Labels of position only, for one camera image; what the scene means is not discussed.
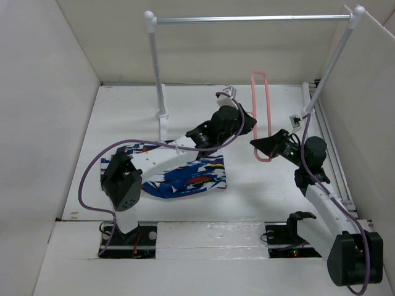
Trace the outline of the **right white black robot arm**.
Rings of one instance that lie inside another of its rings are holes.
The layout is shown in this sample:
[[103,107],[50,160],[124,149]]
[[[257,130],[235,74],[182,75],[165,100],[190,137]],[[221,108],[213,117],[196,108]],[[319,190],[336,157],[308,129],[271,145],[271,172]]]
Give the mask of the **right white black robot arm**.
[[281,129],[273,136],[250,141],[270,158],[282,156],[297,166],[296,187],[315,207],[317,215],[294,212],[285,235],[291,242],[307,241],[326,261],[336,286],[378,284],[383,279],[383,240],[364,230],[333,193],[325,174],[326,142],[311,136],[304,143]]

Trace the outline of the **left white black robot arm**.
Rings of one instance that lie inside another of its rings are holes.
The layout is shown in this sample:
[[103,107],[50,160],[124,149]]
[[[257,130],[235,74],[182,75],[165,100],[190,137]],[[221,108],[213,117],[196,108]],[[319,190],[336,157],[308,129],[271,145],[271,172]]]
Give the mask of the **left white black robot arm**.
[[101,177],[101,186],[115,211],[117,239],[127,245],[137,239],[139,223],[131,209],[138,203],[145,181],[176,165],[211,155],[226,141],[251,132],[256,123],[240,105],[224,105],[210,120],[168,144],[149,141],[157,148],[135,156],[116,152]]

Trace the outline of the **blue white red patterned trousers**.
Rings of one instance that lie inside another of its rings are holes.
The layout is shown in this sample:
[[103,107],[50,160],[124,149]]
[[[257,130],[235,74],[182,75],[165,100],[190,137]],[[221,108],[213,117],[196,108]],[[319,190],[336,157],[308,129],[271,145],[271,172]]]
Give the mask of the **blue white red patterned trousers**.
[[[156,148],[148,142],[137,142],[119,147],[116,152],[135,156]],[[111,158],[101,159],[101,177]],[[179,164],[156,174],[142,184],[141,192],[160,199],[176,199],[215,188],[224,189],[226,186],[224,158],[221,150],[218,150],[205,158]]]

